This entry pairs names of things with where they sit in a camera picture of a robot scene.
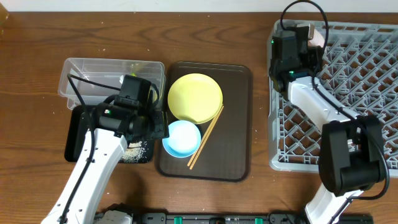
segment yellow bowl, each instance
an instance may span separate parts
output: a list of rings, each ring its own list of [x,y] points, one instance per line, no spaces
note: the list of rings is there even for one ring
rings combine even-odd
[[[167,103],[177,119],[202,124],[213,119],[221,109],[223,93],[214,79],[193,73],[173,83]]]

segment wooden table top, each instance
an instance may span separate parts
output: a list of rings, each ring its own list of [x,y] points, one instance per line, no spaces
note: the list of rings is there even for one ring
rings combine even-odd
[[[58,93],[65,59],[118,58],[226,63],[253,74],[251,172],[240,183],[174,179],[148,164],[118,164],[98,210],[113,203],[178,213],[299,211],[318,174],[277,172],[268,165],[269,87],[266,40],[280,13],[13,12],[0,41],[0,223],[38,223],[74,167],[63,158],[71,111]],[[398,14],[328,13],[329,21],[396,24]],[[321,20],[318,13],[287,19]],[[377,194],[382,184],[365,195]],[[355,201],[347,213],[397,221],[398,180],[382,199]]]

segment light blue bowl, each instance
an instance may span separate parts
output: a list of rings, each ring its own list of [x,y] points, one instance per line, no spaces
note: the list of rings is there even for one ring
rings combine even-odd
[[[198,127],[189,121],[175,121],[169,125],[169,138],[162,140],[164,149],[172,156],[191,156],[200,146]]]

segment wooden chopstick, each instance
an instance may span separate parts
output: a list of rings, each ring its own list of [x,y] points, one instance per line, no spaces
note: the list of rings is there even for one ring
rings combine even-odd
[[[206,144],[206,142],[207,142],[207,139],[209,138],[210,133],[211,133],[211,131],[213,130],[215,124],[217,123],[217,120],[218,120],[218,118],[220,117],[220,114],[221,114],[221,112],[223,111],[223,109],[224,109],[224,105],[221,107],[220,111],[219,111],[218,114],[213,118],[213,120],[211,121],[209,127],[207,128],[207,130],[206,130],[207,135],[206,135],[206,133],[205,133],[205,136],[204,136],[203,139],[202,139],[202,142],[201,142],[201,144],[200,144],[200,146],[199,146],[199,149],[197,150],[197,153],[195,153],[195,155],[192,156],[192,158],[194,158],[194,160],[193,160],[193,162],[192,162],[192,165],[189,167],[189,169],[192,169],[193,166],[195,165],[195,163],[197,162],[197,159],[199,158],[199,155],[200,155],[200,153],[201,153],[201,150],[202,150],[203,147],[205,146],[205,144]]]

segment white wall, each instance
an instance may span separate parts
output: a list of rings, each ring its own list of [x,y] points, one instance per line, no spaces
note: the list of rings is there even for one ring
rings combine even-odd
[[[0,0],[12,11],[280,12],[293,0]],[[398,12],[398,0],[314,0],[326,12]],[[308,3],[289,11],[315,12]]]

